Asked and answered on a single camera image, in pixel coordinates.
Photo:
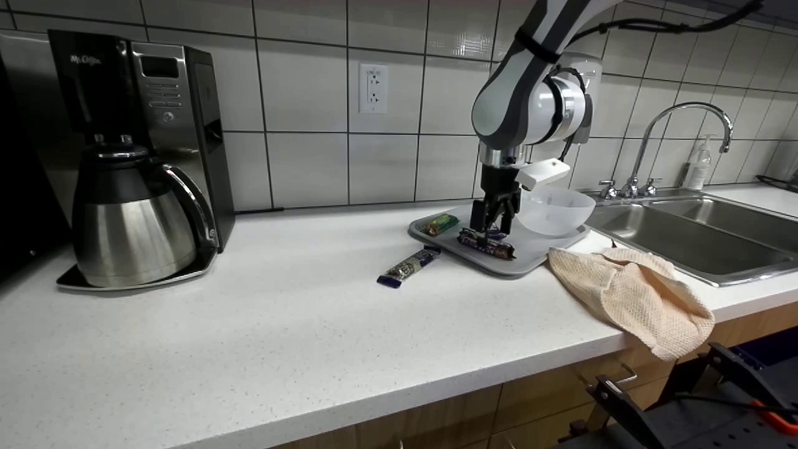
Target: stainless steel sink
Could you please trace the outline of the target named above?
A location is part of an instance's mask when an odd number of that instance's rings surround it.
[[[612,200],[589,228],[715,286],[798,269],[798,221],[713,196]]]

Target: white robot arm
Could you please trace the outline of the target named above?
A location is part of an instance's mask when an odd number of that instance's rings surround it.
[[[479,135],[481,189],[468,233],[488,240],[493,221],[512,233],[519,211],[519,145],[579,138],[592,117],[592,100],[577,70],[554,72],[572,37],[602,11],[620,0],[536,0],[498,70],[475,100],[471,125]]]

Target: wooden cabinet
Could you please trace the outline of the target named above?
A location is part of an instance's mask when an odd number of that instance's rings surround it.
[[[798,301],[743,319],[723,322],[711,341],[728,346],[751,341],[789,327],[798,327]],[[501,387],[471,391],[447,401],[364,422],[322,437],[284,445],[282,449],[538,449],[557,446],[569,435],[569,425],[587,418],[594,410],[587,382],[605,375],[638,376],[627,390],[642,407],[650,407],[668,375],[668,362],[628,340],[628,350],[587,360],[572,366],[542,371]]]

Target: white countertop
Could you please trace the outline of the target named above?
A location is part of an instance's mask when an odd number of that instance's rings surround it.
[[[798,214],[790,193],[719,194]],[[57,291],[68,252],[27,269],[0,289],[0,446],[270,446],[624,350],[546,269],[443,255],[378,286],[438,209],[240,218],[210,274],[128,296]],[[798,274],[685,282],[719,319],[798,299]]]

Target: stainless steel carafe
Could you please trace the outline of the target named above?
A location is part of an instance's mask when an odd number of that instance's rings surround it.
[[[213,257],[200,189],[147,149],[85,153],[72,209],[77,266],[94,286],[138,286]]]

